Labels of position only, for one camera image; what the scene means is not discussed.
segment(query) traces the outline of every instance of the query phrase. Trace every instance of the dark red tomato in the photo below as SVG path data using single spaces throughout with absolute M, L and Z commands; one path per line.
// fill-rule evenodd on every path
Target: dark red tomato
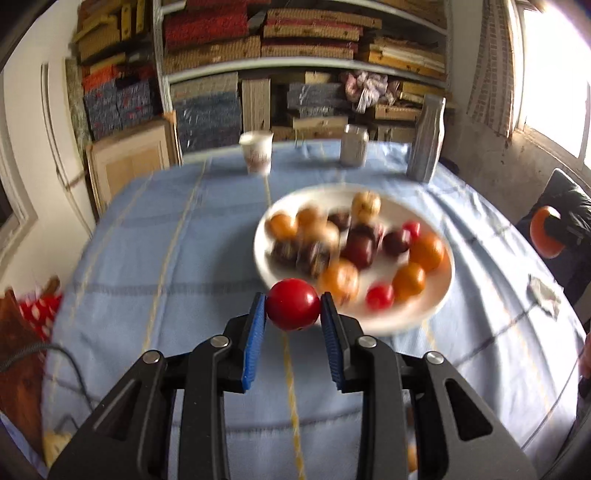
M 421 224 L 410 220 L 402 225 L 402 230 L 408 231 L 411 240 L 415 241 L 421 235 Z
M 394 303 L 394 288 L 389 283 L 375 283 L 365 296 L 370 310 L 389 309 Z
M 265 302 L 267 316 L 282 330 L 312 325 L 320 315 L 316 290 L 299 278 L 286 278 L 273 285 Z

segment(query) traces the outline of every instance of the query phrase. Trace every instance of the white wall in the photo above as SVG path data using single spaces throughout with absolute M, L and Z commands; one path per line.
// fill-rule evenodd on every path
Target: white wall
M 56 2 L 29 29 L 4 68 L 9 140 L 38 216 L 0 279 L 0 288 L 12 286 L 17 294 L 44 285 L 53 274 L 62 282 L 68 281 L 89 239 L 56 175 L 41 102 L 41 64 L 48 62 L 51 117 L 71 180 L 82 171 L 82 165 L 69 116 L 63 59 L 70 55 L 68 45 L 76 28 L 79 3 Z M 93 226 L 84 182 L 72 192 L 86 221 Z

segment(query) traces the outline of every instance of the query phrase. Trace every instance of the paper cup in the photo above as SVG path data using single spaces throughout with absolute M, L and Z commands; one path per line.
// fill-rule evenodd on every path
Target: paper cup
M 259 130 L 245 132 L 240 136 L 240 145 L 248 173 L 269 175 L 273 132 Z

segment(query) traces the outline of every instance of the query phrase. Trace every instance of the table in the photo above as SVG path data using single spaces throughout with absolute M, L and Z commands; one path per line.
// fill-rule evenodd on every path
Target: table
M 550 273 L 465 182 L 443 166 L 428 185 L 405 178 L 408 147 L 372 142 L 366 166 L 345 170 L 338 141 L 274 144 L 268 179 L 247 175 L 236 148 L 133 182 L 83 254 L 54 341 L 72 351 L 98 400 L 143 351 L 188 352 L 248 311 L 254 293 L 265 291 L 252 239 L 272 202 L 314 184 L 366 185 L 421 212 L 456 260 L 441 311 L 384 340 L 410 355 L 443 353 L 545 472 L 575 418 L 582 328 L 568 304 L 557 320 L 536 304 L 529 275 L 552 282 Z M 82 421 L 88 411 L 67 362 L 51 353 L 46 370 L 44 430 L 66 413 Z M 252 390 L 225 400 L 234 480 L 355 477 L 361 397 L 337 392 L 320 329 L 284 334 L 268 323 Z M 171 478 L 179 422 L 177 409 Z

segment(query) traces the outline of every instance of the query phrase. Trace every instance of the cable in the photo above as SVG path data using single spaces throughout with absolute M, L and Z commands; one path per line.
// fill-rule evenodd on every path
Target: cable
M 86 404 L 88 405 L 88 408 L 92 412 L 95 408 L 92 404 L 92 400 L 90 399 L 90 395 L 86 391 L 86 386 L 85 386 L 84 380 L 82 378 L 82 373 L 80 372 L 80 367 L 76 363 L 76 360 L 74 360 L 74 357 L 72 357 L 71 353 L 68 350 L 66 350 L 65 348 L 63 348 L 61 345 L 58 345 L 56 343 L 42 343 L 42 342 L 32 343 L 31 345 L 27 345 L 26 347 L 21 348 L 14 355 L 11 355 L 7 360 L 0 363 L 0 373 L 6 372 L 13 364 L 18 362 L 19 360 L 22 360 L 23 358 L 26 358 L 29 355 L 41 352 L 43 350 L 55 350 L 57 352 L 63 353 L 66 357 L 68 357 L 68 360 L 70 361 L 70 363 L 72 364 L 72 367 L 74 368 L 74 373 L 76 374 L 76 379 L 78 380 L 78 384 L 80 385 L 80 393 L 82 394 L 82 396 L 86 400 Z

